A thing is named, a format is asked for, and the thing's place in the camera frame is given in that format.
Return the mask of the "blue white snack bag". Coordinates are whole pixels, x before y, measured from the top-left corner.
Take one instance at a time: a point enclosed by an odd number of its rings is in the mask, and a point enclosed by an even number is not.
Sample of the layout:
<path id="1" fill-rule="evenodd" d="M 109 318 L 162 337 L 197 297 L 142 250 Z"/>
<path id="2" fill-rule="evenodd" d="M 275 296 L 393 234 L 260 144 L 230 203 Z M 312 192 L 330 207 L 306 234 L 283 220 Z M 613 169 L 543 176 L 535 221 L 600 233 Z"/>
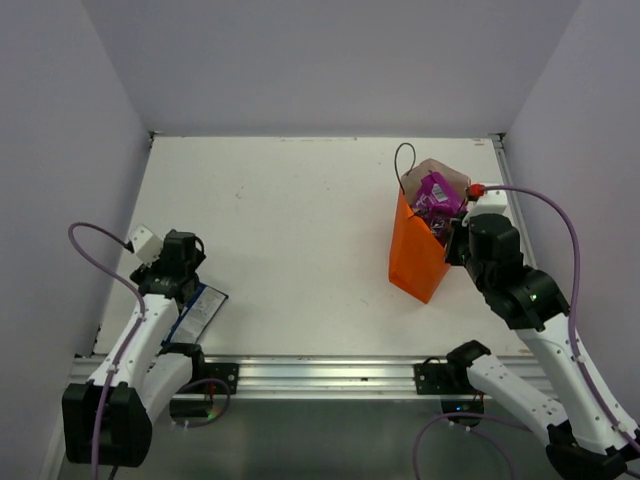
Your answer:
<path id="1" fill-rule="evenodd" d="M 226 293 L 200 283 L 193 297 L 170 328 L 162 345 L 196 344 L 228 298 Z"/>

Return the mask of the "orange paper bag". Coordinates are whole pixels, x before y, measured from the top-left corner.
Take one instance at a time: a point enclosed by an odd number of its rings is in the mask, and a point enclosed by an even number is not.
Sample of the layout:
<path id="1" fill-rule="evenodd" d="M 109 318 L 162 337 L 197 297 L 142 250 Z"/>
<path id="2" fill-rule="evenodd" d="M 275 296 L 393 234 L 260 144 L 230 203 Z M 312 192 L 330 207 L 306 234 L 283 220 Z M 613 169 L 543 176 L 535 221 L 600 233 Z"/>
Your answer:
<path id="1" fill-rule="evenodd" d="M 389 251 L 389 281 L 422 303 L 428 303 L 449 270 L 445 263 L 445 247 L 431 234 L 424 221 L 427 213 L 411 208 L 420 181 L 430 172 L 439 172 L 465 201 L 465 190 L 471 179 L 448 165 L 428 158 L 417 161 L 413 144 L 403 142 L 396 148 L 394 158 L 399 158 L 402 148 L 411 152 L 411 164 L 401 172 L 399 163 L 394 163 L 394 174 L 398 183 L 395 218 Z"/>

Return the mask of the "magenta purple snack bag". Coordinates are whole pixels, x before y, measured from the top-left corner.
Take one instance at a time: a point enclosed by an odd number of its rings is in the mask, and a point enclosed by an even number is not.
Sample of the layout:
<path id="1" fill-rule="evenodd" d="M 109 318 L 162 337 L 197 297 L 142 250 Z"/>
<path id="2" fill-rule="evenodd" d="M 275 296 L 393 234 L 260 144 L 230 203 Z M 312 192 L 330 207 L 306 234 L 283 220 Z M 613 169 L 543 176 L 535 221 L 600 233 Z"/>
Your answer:
<path id="1" fill-rule="evenodd" d="M 455 216 L 465 209 L 465 201 L 439 172 L 430 172 L 420 181 L 411 208 L 424 213 Z"/>

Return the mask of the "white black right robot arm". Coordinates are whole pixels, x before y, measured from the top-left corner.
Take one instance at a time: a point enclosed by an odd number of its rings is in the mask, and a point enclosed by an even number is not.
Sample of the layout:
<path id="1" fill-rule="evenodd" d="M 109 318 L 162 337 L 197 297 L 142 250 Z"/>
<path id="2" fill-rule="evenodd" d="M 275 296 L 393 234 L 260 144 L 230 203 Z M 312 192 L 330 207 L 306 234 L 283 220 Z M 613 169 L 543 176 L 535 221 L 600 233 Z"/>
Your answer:
<path id="1" fill-rule="evenodd" d="M 597 403 L 583 375 L 602 380 L 586 352 L 572 350 L 570 307 L 556 282 L 524 262 L 510 220 L 489 213 L 454 220 L 446 261 L 469 274 L 491 311 L 527 346 L 550 381 L 548 396 L 510 371 L 480 342 L 449 352 L 451 389 L 472 388 L 496 400 L 540 441 L 564 479 L 616 479 L 639 457 L 638 424 L 608 389 Z"/>

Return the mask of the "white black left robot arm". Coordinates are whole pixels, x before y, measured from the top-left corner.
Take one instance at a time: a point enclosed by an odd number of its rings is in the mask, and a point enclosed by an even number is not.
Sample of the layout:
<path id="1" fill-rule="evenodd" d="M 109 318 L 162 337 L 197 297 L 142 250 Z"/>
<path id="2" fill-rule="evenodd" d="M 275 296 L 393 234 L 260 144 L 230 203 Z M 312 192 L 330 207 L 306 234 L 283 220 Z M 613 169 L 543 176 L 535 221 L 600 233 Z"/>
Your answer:
<path id="1" fill-rule="evenodd" d="M 106 358 L 62 396 L 66 457 L 93 470 L 140 466 L 171 397 L 180 388 L 197 392 L 208 379 L 200 347 L 167 340 L 198 295 L 202 240 L 175 229 L 159 238 L 139 226 L 122 245 L 139 266 L 128 277 L 102 270 L 134 294 L 136 305 Z"/>

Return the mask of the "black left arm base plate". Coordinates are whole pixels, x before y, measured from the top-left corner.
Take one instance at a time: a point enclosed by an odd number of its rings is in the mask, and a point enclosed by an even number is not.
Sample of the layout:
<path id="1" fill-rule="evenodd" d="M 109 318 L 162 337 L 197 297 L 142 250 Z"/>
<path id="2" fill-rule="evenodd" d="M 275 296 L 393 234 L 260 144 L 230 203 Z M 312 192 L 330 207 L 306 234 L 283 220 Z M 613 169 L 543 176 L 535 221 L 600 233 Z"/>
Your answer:
<path id="1" fill-rule="evenodd" d="M 233 362 L 204 362 L 199 365 L 188 380 L 179 390 L 179 394 L 198 393 L 214 396 L 235 395 L 240 378 L 240 365 Z"/>

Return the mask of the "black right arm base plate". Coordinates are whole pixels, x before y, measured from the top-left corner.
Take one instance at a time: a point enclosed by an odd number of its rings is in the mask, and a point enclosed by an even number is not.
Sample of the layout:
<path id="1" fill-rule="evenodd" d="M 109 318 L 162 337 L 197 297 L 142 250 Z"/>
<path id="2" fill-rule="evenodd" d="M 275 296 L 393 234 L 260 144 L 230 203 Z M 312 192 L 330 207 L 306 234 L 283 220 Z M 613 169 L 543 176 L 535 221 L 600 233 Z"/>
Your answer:
<path id="1" fill-rule="evenodd" d="M 469 382 L 468 362 L 444 361 L 436 357 L 413 365 L 413 381 L 418 395 L 474 395 L 478 393 Z"/>

